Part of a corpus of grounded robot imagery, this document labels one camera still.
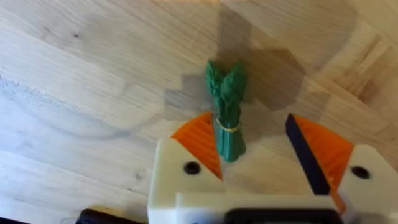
navy blue edge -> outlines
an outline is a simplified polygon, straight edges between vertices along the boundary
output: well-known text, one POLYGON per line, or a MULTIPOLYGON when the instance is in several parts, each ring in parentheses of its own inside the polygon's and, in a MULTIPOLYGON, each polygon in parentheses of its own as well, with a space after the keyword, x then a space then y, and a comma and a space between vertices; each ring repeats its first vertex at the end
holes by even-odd
POLYGON ((310 182, 312 192, 315 195, 328 195, 330 192, 330 186, 326 177, 323 175, 318 161, 312 154, 310 146, 306 142, 300 127, 295 122, 293 115, 288 115, 285 127, 286 134, 289 137, 305 175, 310 182))

screw hole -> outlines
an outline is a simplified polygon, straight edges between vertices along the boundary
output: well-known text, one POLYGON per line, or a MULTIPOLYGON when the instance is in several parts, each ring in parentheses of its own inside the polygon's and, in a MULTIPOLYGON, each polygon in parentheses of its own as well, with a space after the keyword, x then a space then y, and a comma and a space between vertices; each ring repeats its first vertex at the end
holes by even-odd
POLYGON ((361 179, 370 179, 371 178, 371 174, 369 173, 369 171, 366 168, 363 168, 361 166, 353 166, 351 167, 351 172, 361 178, 361 179))
POLYGON ((184 165, 184 171, 189 175, 196 175, 200 173, 200 165, 197 162, 191 161, 184 165))

asparagus bundle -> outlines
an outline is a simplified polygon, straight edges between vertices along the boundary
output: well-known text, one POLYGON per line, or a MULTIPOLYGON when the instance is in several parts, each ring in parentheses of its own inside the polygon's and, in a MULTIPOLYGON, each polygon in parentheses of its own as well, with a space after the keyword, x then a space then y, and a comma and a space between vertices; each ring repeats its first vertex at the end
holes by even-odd
POLYGON ((234 162, 245 153, 246 146, 240 129, 240 101, 243 99, 247 76, 242 62, 236 62, 227 73, 209 61, 206 66, 206 85, 218 109, 215 136, 218 154, 227 162, 234 162))

black strip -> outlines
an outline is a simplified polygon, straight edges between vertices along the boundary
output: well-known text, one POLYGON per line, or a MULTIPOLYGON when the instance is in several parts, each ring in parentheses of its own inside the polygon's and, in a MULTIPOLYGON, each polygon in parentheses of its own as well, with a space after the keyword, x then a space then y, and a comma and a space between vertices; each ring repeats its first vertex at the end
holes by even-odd
POLYGON ((27 223, 15 221, 15 220, 10 220, 10 219, 3 218, 3 217, 0 217, 0 223, 1 224, 27 224, 27 223))
POLYGON ((288 115, 285 126, 286 134, 289 137, 294 151, 300 160, 301 166, 304 169, 305 175, 310 182, 312 192, 315 195, 328 195, 330 186, 323 175, 318 161, 312 154, 310 146, 306 142, 299 126, 295 122, 293 115, 288 115))
POLYGON ((343 224, 340 216, 332 209, 302 208, 237 208, 229 211, 224 224, 257 224, 257 223, 311 223, 343 224))

wood grain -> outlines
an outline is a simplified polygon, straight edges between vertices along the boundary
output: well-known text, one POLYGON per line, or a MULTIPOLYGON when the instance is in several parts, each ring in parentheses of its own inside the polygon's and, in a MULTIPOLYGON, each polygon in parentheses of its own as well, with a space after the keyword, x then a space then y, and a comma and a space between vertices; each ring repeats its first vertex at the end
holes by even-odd
POLYGON ((0 216, 144 220, 156 141, 212 108, 203 70, 241 58, 247 154, 230 190, 310 194, 287 113, 398 169, 393 0, 0 1, 0 216))

